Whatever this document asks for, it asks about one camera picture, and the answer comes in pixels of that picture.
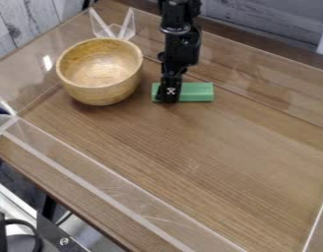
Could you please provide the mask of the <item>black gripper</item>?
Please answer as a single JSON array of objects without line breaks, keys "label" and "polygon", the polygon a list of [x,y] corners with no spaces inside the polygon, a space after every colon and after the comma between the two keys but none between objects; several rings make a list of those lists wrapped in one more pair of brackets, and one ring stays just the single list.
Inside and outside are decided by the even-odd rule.
[{"label": "black gripper", "polygon": [[156,100],[162,103],[178,101],[186,68],[198,63],[201,28],[194,18],[201,13],[201,0],[157,0],[161,15],[160,31],[165,35],[161,61],[161,81]]}]

